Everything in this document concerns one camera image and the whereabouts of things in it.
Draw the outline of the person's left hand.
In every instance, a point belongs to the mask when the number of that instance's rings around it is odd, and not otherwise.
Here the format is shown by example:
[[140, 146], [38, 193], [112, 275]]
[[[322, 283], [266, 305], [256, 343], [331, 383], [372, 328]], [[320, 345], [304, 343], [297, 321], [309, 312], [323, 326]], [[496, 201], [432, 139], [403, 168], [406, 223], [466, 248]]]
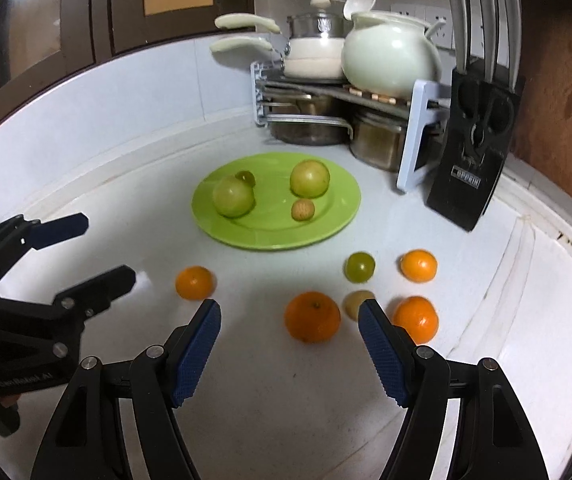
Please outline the person's left hand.
[[12, 396], [0, 396], [0, 404], [3, 408], [11, 408], [18, 403], [20, 394], [13, 394]]

